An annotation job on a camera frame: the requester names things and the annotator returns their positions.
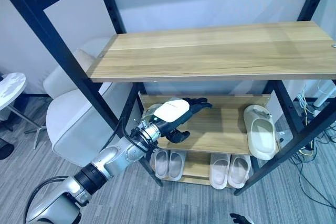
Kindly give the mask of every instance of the white cylindrical object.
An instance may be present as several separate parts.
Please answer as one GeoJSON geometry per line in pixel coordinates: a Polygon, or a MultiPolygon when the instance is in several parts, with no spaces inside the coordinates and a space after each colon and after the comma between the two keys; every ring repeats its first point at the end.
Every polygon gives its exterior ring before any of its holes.
{"type": "Polygon", "coordinates": [[[315,107],[319,107],[326,101],[326,99],[336,91],[336,86],[333,83],[330,83],[327,88],[321,93],[320,97],[314,102],[315,107]]]}

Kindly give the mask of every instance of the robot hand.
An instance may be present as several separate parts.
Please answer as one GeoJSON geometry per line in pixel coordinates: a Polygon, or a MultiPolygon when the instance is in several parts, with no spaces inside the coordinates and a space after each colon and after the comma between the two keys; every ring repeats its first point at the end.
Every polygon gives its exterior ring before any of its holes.
{"type": "Polygon", "coordinates": [[[108,145],[75,176],[68,177],[45,196],[29,211],[27,223],[78,224],[81,213],[77,205],[85,206],[108,180],[150,151],[160,136],[173,143],[185,140],[190,133],[182,133],[176,127],[202,108],[210,108],[212,105],[206,101],[173,98],[165,102],[154,112],[149,125],[143,121],[130,136],[124,133],[118,142],[108,145]]]}
{"type": "Polygon", "coordinates": [[[161,136],[165,136],[172,143],[180,143],[190,136],[190,132],[180,132],[176,128],[202,108],[211,107],[206,98],[172,98],[154,112],[150,122],[157,126],[161,136]]]}

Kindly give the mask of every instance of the white wire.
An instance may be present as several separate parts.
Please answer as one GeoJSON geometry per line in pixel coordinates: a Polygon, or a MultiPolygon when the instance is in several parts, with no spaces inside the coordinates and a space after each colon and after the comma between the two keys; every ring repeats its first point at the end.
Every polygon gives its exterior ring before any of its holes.
{"type": "Polygon", "coordinates": [[[311,112],[311,111],[307,108],[307,105],[308,105],[308,104],[307,104],[307,102],[306,102],[306,98],[304,98],[304,96],[303,96],[302,93],[299,93],[299,94],[297,95],[297,98],[298,98],[298,100],[299,100],[300,107],[301,107],[302,109],[306,108],[306,110],[307,110],[309,113],[313,114],[313,112],[311,112]]]}
{"type": "Polygon", "coordinates": [[[323,92],[321,89],[320,89],[320,87],[319,87],[319,85],[320,85],[320,82],[321,82],[322,80],[319,80],[319,82],[317,83],[317,89],[322,93],[322,94],[328,94],[328,93],[325,93],[325,92],[323,92]]]}

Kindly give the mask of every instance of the gray carpet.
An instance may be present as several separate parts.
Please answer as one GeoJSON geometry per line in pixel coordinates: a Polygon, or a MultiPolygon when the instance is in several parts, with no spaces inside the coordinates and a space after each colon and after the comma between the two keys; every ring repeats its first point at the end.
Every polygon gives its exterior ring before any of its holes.
{"type": "MultiPolygon", "coordinates": [[[[47,98],[30,98],[25,113],[44,123],[49,102],[47,98]]],[[[22,223],[26,200],[39,182],[51,176],[73,175],[79,169],[51,151],[46,132],[33,150],[34,134],[24,135],[27,129],[30,126],[19,119],[13,133],[0,129],[0,137],[15,145],[13,154],[0,161],[0,223],[22,223]]],[[[317,143],[317,147],[315,161],[305,164],[303,172],[336,205],[336,144],[317,143]]],[[[294,165],[287,161],[236,197],[233,189],[177,182],[164,181],[160,188],[135,163],[94,195],[82,209],[80,223],[233,223],[231,212],[249,215],[255,224],[335,223],[336,211],[309,200],[298,177],[294,165]]],[[[317,197],[304,182],[303,186],[317,197]]]]}

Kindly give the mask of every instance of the wall baseboard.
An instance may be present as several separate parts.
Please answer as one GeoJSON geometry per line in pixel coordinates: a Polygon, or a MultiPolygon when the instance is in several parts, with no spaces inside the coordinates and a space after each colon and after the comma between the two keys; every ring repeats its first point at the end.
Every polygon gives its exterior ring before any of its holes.
{"type": "Polygon", "coordinates": [[[20,94],[20,97],[50,97],[48,94],[20,94]]]}
{"type": "MultiPolygon", "coordinates": [[[[317,100],[317,97],[305,97],[307,102],[314,102],[317,100]]],[[[327,98],[325,102],[332,102],[334,98],[327,98]]]]}

